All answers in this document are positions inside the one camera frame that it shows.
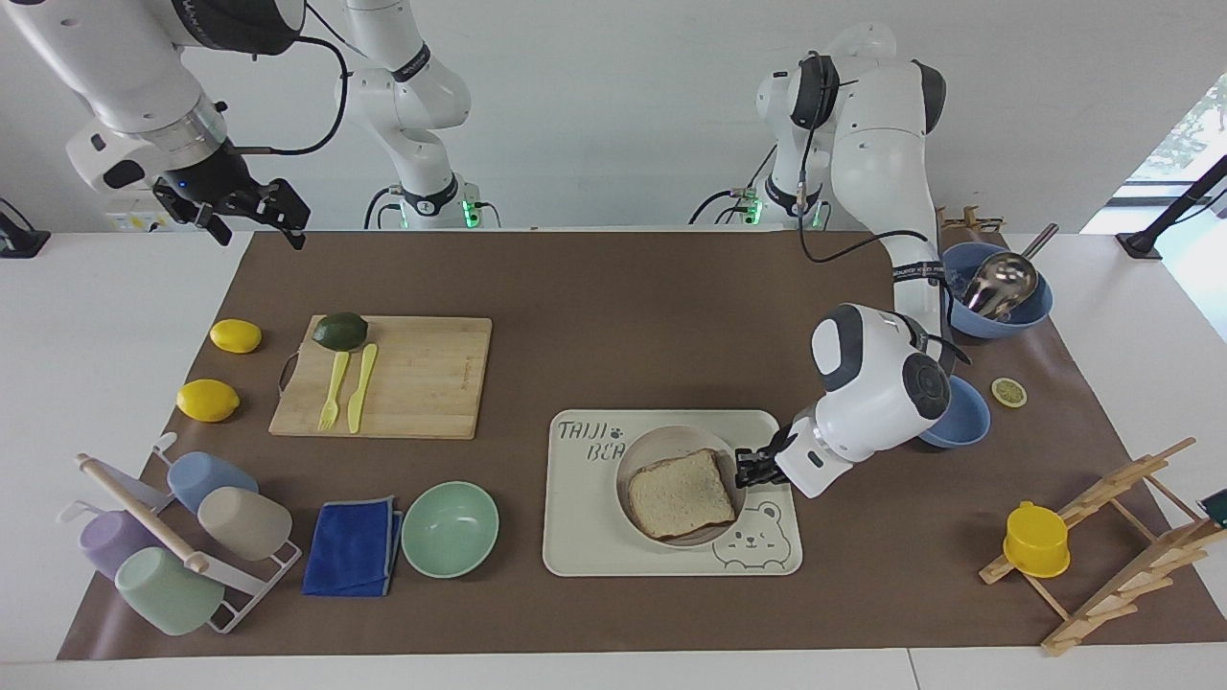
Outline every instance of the bear drawing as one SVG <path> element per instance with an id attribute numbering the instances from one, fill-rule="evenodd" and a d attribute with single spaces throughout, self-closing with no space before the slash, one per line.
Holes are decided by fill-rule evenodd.
<path id="1" fill-rule="evenodd" d="M 779 525 L 779 506 L 763 501 L 741 511 L 741 517 L 712 543 L 712 551 L 725 570 L 773 570 L 783 572 L 793 546 Z"/>

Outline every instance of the metal ladle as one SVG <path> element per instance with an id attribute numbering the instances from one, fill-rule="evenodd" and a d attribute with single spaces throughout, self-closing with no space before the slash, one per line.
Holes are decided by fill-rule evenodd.
<path id="1" fill-rule="evenodd" d="M 1056 223 L 1048 223 L 1021 254 L 999 252 L 984 259 L 963 292 L 963 304 L 984 318 L 999 320 L 1025 302 L 1039 285 L 1039 271 L 1032 265 L 1031 258 L 1059 230 Z"/>

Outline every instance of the wooden cutting board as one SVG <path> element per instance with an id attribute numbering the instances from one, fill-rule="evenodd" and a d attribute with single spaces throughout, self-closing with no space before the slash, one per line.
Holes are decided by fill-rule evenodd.
<path id="1" fill-rule="evenodd" d="M 346 424 L 350 395 L 358 387 L 362 351 L 355 350 L 336 400 L 341 413 L 319 431 L 319 413 L 333 373 L 331 350 L 310 339 L 323 314 L 312 317 L 298 346 L 298 362 L 272 414 L 274 436 L 364 438 L 472 438 L 486 378 L 491 320 L 444 317 L 368 317 L 367 343 L 379 345 L 362 406 L 358 433 Z"/>

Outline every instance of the folded blue cloth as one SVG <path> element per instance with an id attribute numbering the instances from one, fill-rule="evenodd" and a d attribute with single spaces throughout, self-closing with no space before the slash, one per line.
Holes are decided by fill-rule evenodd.
<path id="1" fill-rule="evenodd" d="M 303 594 L 309 597 L 383 597 L 388 593 L 401 513 L 394 496 L 372 501 L 324 503 L 315 521 Z"/>

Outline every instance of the white wall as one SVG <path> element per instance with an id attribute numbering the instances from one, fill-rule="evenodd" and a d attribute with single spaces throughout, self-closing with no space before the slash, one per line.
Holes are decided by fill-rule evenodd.
<path id="1" fill-rule="evenodd" d="M 334 0 L 315 5 L 344 27 Z M 517 226 L 685 222 L 771 146 L 753 107 L 762 76 L 858 21 L 891 25 L 901 53 L 946 76 L 929 145 L 936 203 L 980 204 L 1007 230 L 1081 227 L 1227 69 L 1221 0 L 416 0 L 413 11 L 474 96 L 470 120 L 443 133 L 453 165 Z M 310 18 L 308 29 L 323 33 Z M 0 194 L 50 230 L 98 230 L 101 204 L 63 153 L 86 113 L 15 33 L 0 14 Z M 185 56 L 231 104 L 236 142 L 298 146 L 326 130 L 326 52 L 249 60 Z M 315 228 L 358 225 L 371 193 L 394 182 L 348 124 L 319 153 L 252 168 L 290 179 Z"/>

